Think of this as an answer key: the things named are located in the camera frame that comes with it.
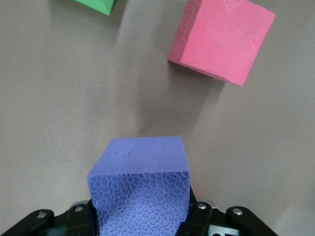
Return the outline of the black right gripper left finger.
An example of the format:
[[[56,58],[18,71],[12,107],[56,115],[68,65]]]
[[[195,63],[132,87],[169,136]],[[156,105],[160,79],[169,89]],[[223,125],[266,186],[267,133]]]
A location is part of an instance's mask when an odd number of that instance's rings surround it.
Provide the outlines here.
[[[91,201],[75,203],[56,216],[52,210],[31,212],[3,236],[96,236],[97,216]]]

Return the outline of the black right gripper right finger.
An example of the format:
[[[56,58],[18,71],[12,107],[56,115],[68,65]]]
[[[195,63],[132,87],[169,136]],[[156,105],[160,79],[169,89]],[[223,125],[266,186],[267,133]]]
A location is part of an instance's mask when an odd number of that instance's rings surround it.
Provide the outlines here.
[[[233,206],[221,212],[206,201],[198,201],[190,190],[187,217],[176,232],[178,236],[277,236],[248,208]]]

